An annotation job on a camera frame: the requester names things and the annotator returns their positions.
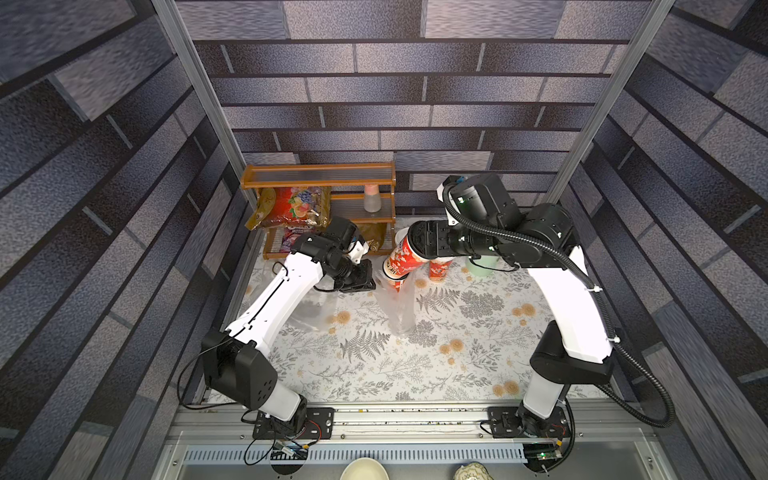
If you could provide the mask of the red cup black lid front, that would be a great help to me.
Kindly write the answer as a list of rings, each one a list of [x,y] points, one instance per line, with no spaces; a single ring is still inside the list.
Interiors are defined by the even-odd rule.
[[[404,229],[396,237],[397,245],[382,264],[385,279],[396,289],[414,270],[428,262],[411,245],[408,230]]]

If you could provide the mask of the clear plastic carrier bag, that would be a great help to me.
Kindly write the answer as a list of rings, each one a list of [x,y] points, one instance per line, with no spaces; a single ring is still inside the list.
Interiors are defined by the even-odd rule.
[[[374,297],[387,318],[388,326],[397,336],[408,334],[415,328],[415,279],[408,277],[399,288],[383,275],[375,274]]]

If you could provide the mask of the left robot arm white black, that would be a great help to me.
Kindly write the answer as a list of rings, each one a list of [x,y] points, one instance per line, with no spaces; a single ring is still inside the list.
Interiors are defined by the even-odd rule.
[[[206,386],[273,420],[279,435],[296,436],[307,422],[307,401],[278,380],[269,361],[278,333],[305,295],[325,277],[334,292],[375,288],[368,244],[348,219],[334,217],[320,233],[305,233],[260,296],[224,330],[201,342]]]

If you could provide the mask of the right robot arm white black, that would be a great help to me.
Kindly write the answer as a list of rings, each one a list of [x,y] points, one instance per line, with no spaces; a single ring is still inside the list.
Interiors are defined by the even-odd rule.
[[[514,437],[561,438],[572,385],[604,385],[613,370],[610,333],[601,318],[600,289],[583,270],[584,255],[570,215],[541,204],[522,213],[500,177],[449,176],[437,194],[444,220],[418,221],[399,241],[399,276],[437,259],[496,256],[537,283],[554,316],[530,358],[533,374],[521,405],[502,422]]]

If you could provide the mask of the gold snack bag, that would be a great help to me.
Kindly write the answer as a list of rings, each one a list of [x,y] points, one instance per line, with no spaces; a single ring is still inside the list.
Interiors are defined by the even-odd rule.
[[[369,252],[380,251],[390,234],[389,223],[364,223],[359,226],[363,239],[368,244]]]

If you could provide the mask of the colourful candy bag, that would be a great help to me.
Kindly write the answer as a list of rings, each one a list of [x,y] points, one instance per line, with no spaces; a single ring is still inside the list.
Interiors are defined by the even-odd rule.
[[[296,241],[305,233],[304,229],[300,228],[286,228],[281,240],[280,249],[281,253],[290,253]]]

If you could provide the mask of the red snack bag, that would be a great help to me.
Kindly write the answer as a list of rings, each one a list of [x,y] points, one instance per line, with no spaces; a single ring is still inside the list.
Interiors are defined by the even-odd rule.
[[[330,222],[330,187],[266,187],[258,190],[258,206],[245,223],[256,228],[325,228]]]

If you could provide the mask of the small pink white bottle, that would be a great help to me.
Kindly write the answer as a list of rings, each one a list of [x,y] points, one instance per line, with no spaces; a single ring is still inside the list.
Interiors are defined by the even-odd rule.
[[[364,186],[363,208],[368,213],[377,213],[382,209],[380,186],[366,184]]]

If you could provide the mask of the green straw holder cup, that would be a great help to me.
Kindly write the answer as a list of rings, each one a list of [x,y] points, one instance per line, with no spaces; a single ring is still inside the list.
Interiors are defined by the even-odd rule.
[[[468,257],[466,268],[473,277],[488,277],[495,272],[498,259],[495,256],[482,256],[476,259]]]

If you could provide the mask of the orange two-tier shelf rack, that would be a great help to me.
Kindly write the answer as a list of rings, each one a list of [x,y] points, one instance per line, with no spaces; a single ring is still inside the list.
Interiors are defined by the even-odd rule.
[[[395,238],[395,165],[392,163],[349,163],[328,165],[276,165],[245,168],[244,190],[277,187],[329,187],[330,213],[357,225],[384,224],[386,241],[374,254],[387,255]],[[364,187],[377,185],[382,202],[377,212],[364,209]]]

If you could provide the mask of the red cup white lid right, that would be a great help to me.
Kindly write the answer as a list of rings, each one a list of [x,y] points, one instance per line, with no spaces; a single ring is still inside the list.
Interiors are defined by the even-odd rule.
[[[429,262],[429,279],[433,282],[443,281],[453,262],[453,257],[436,258]]]

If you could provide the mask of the white bowl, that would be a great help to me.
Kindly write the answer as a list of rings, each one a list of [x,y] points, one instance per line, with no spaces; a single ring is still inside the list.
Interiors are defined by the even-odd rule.
[[[389,480],[389,475],[378,461],[358,458],[345,467],[340,480]]]

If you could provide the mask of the patterned round object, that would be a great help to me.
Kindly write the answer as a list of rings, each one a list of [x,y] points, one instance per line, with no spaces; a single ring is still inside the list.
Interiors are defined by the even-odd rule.
[[[487,468],[478,462],[460,466],[453,474],[453,480],[493,480]]]

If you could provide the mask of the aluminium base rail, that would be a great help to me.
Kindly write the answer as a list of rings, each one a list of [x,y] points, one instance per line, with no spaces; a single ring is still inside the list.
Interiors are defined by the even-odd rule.
[[[181,410],[157,472],[178,474],[192,465],[342,465],[362,457],[383,464],[521,463],[525,450],[554,445],[558,435],[575,439],[572,459],[596,452],[602,464],[627,457],[654,469],[658,453],[649,428],[607,400],[573,400],[570,405],[574,421],[545,437],[495,438],[487,403],[336,403],[331,432],[311,434],[313,444],[304,454],[294,442],[283,446],[271,436],[254,440],[254,428],[241,422],[238,407]]]

